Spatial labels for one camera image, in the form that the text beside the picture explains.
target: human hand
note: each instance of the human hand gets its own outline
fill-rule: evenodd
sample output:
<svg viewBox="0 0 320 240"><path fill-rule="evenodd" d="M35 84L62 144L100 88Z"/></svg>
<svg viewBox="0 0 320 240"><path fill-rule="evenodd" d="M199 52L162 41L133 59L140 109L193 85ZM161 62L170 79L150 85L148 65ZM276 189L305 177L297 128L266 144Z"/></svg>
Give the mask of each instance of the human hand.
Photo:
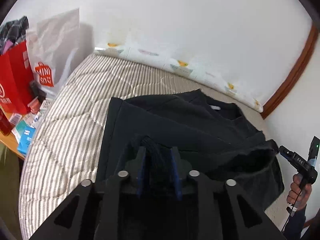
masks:
<svg viewBox="0 0 320 240"><path fill-rule="evenodd" d="M291 190L289 191L289 194L287 196L288 203L294 204L294 202L295 202L295 200L301 190L299 188L299 184L300 184L300 178L299 178L298 174L295 174L293 176L293 182L290 185ZM298 201L300 202L299 206L297 207L297 210L301 210L306 206L307 201L308 201L310 194L312 192L311 184L306 184L306 186L304 187L304 191L305 191L305 194L303 195L303 193L301 193L297 199L297 202Z"/></svg>

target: bed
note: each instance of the bed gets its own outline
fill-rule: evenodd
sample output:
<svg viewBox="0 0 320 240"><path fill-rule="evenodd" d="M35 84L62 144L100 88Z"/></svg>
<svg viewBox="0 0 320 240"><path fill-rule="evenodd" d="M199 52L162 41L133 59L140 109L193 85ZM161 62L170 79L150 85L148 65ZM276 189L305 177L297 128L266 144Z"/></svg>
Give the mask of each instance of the bed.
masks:
<svg viewBox="0 0 320 240"><path fill-rule="evenodd" d="M29 239L82 180L95 180L111 97L126 99L199 88L217 100L237 103L247 119L270 138L261 115L227 95L161 69L89 55L58 93L25 160L19 199L23 239ZM283 193L265 212L279 227L285 208Z"/></svg>

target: floor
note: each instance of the floor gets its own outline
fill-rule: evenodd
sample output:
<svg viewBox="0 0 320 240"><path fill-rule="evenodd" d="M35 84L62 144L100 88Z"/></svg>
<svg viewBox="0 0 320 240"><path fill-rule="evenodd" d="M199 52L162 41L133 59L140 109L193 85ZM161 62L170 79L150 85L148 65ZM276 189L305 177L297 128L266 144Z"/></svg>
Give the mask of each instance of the floor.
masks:
<svg viewBox="0 0 320 240"><path fill-rule="evenodd" d="M8 150L3 144L0 144L0 152L6 151L0 159L0 218L11 234L21 240L21 232L18 217L18 198L19 198L19 159L12 151Z"/></svg>

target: clothing label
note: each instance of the clothing label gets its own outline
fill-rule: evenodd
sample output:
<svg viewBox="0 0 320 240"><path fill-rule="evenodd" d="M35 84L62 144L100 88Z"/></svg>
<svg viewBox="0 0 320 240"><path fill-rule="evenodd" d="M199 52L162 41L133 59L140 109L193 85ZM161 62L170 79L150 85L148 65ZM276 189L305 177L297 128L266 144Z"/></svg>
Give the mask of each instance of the clothing label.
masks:
<svg viewBox="0 0 320 240"><path fill-rule="evenodd" d="M48 65L44 65L42 62L38 63L38 67L35 68L39 74L39 83L43 86L54 87L52 80L52 71Z"/></svg>
<svg viewBox="0 0 320 240"><path fill-rule="evenodd" d="M210 106L213 110L221 110L220 106Z"/></svg>

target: wooden table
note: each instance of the wooden table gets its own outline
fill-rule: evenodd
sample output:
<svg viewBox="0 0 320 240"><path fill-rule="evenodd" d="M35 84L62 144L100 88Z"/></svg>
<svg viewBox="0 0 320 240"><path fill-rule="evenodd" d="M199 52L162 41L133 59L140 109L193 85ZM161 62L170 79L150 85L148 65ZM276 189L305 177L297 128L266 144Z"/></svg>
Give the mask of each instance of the wooden table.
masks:
<svg viewBox="0 0 320 240"><path fill-rule="evenodd" d="M12 114L5 113L5 115L9 119ZM7 146L10 150L12 150L20 159L25 159L25 157L17 150L18 142L12 132L8 136L4 136L0 132L0 142Z"/></svg>

